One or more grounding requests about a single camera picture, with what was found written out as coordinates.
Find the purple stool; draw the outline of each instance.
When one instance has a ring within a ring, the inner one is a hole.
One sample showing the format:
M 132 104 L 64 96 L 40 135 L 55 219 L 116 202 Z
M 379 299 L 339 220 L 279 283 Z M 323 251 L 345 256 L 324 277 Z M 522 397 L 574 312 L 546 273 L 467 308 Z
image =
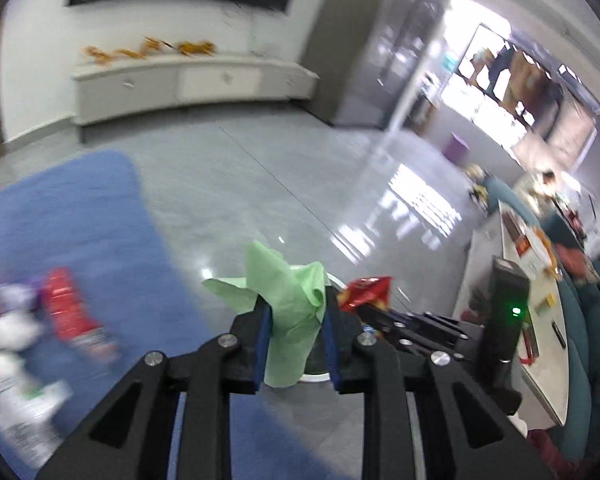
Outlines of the purple stool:
M 442 151 L 442 154 L 447 160 L 450 160 L 456 166 L 460 166 L 469 151 L 469 145 L 464 142 L 464 140 L 462 140 L 456 134 L 451 134 L 451 139 L 449 139 L 449 142 L 446 145 L 446 148 Z

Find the cabinet drawer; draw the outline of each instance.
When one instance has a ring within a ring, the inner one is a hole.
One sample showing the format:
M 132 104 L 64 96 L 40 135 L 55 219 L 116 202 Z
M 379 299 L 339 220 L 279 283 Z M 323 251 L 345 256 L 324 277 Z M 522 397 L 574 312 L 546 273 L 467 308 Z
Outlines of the cabinet drawer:
M 77 84 L 78 124 L 176 104 L 176 68 L 134 70 Z
M 310 99 L 314 96 L 317 79 L 307 74 L 291 74 L 285 77 L 286 95 L 291 99 Z
M 259 99 L 309 99 L 314 94 L 315 77 L 304 71 L 266 68 L 258 92 Z
M 259 68 L 190 67 L 180 74 L 178 97 L 183 103 L 255 99 L 261 78 Z

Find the red snack bag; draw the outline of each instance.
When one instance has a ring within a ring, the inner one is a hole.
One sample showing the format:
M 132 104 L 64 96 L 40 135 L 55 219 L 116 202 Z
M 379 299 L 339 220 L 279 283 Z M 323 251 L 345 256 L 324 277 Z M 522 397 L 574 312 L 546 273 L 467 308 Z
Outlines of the red snack bag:
M 353 280 L 338 293 L 338 306 L 341 310 L 353 312 L 357 306 L 369 303 L 380 310 L 389 310 L 391 280 L 391 276 Z
M 68 268 L 54 269 L 49 273 L 43 287 L 43 300 L 60 341 L 87 352 L 103 363 L 117 357 L 118 346 L 102 325 L 86 313 Z

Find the blue mat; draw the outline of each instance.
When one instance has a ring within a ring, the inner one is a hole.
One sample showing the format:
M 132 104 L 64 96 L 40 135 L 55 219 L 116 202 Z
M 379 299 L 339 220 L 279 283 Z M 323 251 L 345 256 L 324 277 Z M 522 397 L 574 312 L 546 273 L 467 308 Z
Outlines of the blue mat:
M 45 383 L 64 379 L 73 397 L 54 418 L 66 436 L 147 351 L 173 356 L 210 334 L 142 204 L 125 155 L 97 152 L 32 176 L 0 192 L 0 273 L 12 279 L 69 266 L 93 317 L 122 347 L 103 372 L 47 334 L 23 352 Z M 282 428 L 258 397 L 232 399 L 232 455 L 237 480 L 339 479 Z M 23 479 L 34 478 L 0 440 L 0 452 Z

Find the white cabinet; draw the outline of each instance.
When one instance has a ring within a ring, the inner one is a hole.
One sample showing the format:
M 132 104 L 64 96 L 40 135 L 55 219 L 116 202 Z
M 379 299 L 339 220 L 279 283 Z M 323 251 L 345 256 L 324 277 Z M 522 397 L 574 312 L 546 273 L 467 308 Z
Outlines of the white cabinet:
M 82 81 L 77 88 L 78 124 L 165 108 L 176 97 L 176 68 L 149 68 L 103 75 Z
M 190 66 L 180 75 L 178 97 L 183 103 L 255 99 L 261 79 L 258 67 Z
M 222 101 L 310 99 L 318 76 L 297 63 L 252 56 L 155 56 L 78 67 L 74 123 Z

